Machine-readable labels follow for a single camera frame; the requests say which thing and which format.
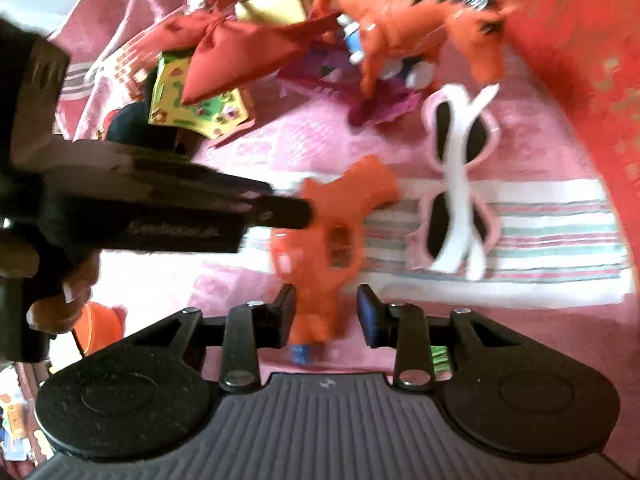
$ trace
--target ribbon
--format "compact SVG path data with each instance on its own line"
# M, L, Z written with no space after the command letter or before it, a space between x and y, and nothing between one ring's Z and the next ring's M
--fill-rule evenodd
M470 281L480 280L484 276L486 255L474 225L471 186L465 170L466 142L471 126L495 97L498 88L497 84L487 86L472 102L469 102L469 95L462 85L448 84L442 88L452 115L444 151L444 173L447 179L445 197L450 220L444 244L431 265L431 270L456 272L467 256L466 278Z
M136 45L142 50L195 47L182 90L182 104L193 105L280 69L308 51L313 38L340 26L339 12L292 25L268 26L229 19L225 9L239 0L216 0L211 12L178 15L150 31Z

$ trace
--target orange toy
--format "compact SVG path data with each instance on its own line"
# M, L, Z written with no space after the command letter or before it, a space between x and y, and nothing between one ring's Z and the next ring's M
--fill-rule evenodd
M318 16L331 13L333 0L315 0ZM437 63L449 36L481 85L498 82L504 71L500 46L504 18L512 10L495 0L335 0L360 24L360 87L369 98L385 60L419 56Z
M314 219L302 230L274 229L271 259L278 277L296 287L296 315L289 342L327 342L337 329L336 293L364 261L365 216L400 197L396 177L374 155L340 178L320 184L306 178L300 197L313 203Z
M90 301L82 308L74 331L84 354L91 355L122 339L124 327L116 311Z

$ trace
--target circular pad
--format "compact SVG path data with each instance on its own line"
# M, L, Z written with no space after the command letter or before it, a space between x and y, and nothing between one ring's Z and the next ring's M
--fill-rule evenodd
M466 434L524 460L601 450L620 412L603 375L540 346L487 349L453 375L444 404Z
M208 383L166 348L123 346L51 376L36 416L57 450L97 460L178 446L209 413Z

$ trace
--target horse head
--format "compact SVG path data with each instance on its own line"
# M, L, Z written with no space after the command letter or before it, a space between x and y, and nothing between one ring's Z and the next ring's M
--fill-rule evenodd
M472 76L481 86L497 83L504 75L504 20L513 11L512 6L475 10L459 4L452 6L445 20L449 37L467 58Z

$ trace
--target red bow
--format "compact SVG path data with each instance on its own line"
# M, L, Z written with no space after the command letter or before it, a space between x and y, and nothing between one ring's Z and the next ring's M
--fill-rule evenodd
M313 38L338 28L339 12L284 26L228 20L224 10L238 0L216 0L211 12L175 16L149 32L136 49L196 47L182 89L192 105L269 75L309 49Z

